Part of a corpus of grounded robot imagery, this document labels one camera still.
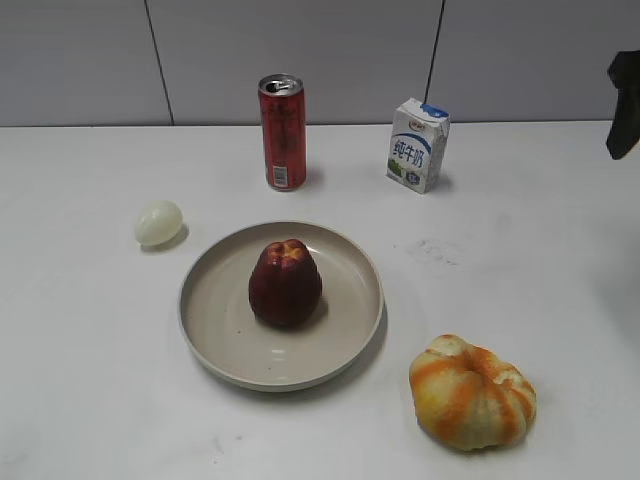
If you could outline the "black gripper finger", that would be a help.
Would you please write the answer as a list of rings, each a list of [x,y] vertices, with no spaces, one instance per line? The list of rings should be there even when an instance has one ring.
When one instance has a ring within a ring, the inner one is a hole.
[[[640,51],[618,52],[607,74],[617,90],[617,103],[606,147],[612,159],[620,160],[639,142]]]

